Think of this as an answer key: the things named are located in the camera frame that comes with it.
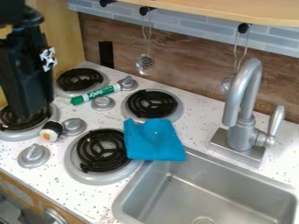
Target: green marker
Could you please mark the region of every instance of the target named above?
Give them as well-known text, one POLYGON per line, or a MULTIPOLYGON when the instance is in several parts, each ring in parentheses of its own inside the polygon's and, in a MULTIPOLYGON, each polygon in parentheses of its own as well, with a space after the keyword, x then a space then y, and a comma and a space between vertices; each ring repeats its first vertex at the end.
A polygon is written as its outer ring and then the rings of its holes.
POLYGON ((93 92, 90 92, 88 94, 75 96, 71 99, 71 103, 72 103, 72 105, 77 106, 83 102, 89 102, 89 101, 93 100, 94 98, 97 98, 97 97, 100 97, 103 95, 109 95, 112 93, 117 93, 117 92, 120 92, 121 90, 122 90, 121 85, 117 83, 113 86, 103 87, 103 88, 100 88, 93 92))

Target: stove burner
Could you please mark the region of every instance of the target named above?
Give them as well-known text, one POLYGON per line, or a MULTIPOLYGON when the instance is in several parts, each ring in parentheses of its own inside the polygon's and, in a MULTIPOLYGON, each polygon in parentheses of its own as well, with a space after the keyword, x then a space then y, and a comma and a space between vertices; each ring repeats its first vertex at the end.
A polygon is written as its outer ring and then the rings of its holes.
POLYGON ((132 94, 127 104, 129 110, 139 118, 169 116, 177 109, 177 101, 170 94, 145 89, 132 94))
POLYGON ((123 133, 114 129, 90 131, 79 140, 77 153, 85 173, 110 172, 129 161, 123 133))
POLYGON ((74 68, 59 76, 58 85, 64 91, 78 91, 92 87, 103 82, 103 76, 90 68, 74 68))
POLYGON ((8 106, 0 111, 0 119, 3 123, 2 130, 26 130, 43 122, 50 116, 51 111, 49 108, 42 108, 38 113, 28 118, 17 117, 8 106))

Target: blue dish cloth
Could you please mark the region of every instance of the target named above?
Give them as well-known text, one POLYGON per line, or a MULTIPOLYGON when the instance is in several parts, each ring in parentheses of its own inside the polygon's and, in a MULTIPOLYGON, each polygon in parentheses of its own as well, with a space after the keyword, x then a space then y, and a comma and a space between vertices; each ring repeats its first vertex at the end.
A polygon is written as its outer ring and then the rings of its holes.
POLYGON ((141 160, 185 161, 184 146, 178 139, 170 120, 149 119, 135 124, 124 122, 127 157, 141 160))

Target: tile backsplash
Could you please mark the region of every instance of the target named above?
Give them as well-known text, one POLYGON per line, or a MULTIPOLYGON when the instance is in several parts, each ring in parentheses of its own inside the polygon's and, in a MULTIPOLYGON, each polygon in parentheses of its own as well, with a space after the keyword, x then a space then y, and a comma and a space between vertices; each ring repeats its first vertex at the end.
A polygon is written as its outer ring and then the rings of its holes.
MULTIPOLYGON (((98 0, 68 0, 70 10, 84 12, 123 22, 148 25, 149 16, 139 14, 140 5, 112 3, 102 8, 98 0)), ((211 39, 234 44, 239 22, 204 17, 170 10, 153 10, 150 13, 151 25, 157 29, 181 33, 193 37, 211 39)), ((248 46, 254 49, 279 53, 299 58, 299 28, 272 27, 254 24, 249 35, 248 46)), ((245 36, 240 39, 245 44, 245 36)))

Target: silver sink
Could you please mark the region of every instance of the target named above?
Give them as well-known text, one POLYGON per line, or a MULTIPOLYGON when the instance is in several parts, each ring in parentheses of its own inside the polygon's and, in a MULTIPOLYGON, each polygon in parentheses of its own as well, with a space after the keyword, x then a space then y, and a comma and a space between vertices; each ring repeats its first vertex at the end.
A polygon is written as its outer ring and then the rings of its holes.
POLYGON ((290 186, 186 151, 184 163, 144 163, 116 198, 115 218, 124 224, 298 223, 290 186))

